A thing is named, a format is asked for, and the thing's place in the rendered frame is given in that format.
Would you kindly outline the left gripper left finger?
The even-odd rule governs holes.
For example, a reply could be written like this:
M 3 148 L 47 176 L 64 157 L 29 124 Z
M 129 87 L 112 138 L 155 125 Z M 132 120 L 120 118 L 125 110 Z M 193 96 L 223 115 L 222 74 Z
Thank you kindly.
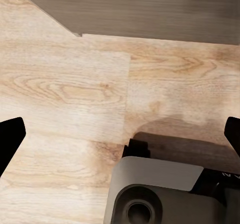
M 0 176 L 25 137 L 26 128 L 22 117 L 0 122 Z

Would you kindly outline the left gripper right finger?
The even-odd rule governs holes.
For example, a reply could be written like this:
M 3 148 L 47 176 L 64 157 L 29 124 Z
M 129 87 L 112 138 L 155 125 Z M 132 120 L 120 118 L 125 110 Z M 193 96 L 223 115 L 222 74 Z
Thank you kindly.
M 224 135 L 240 157 L 240 119 L 229 117 L 224 130 Z

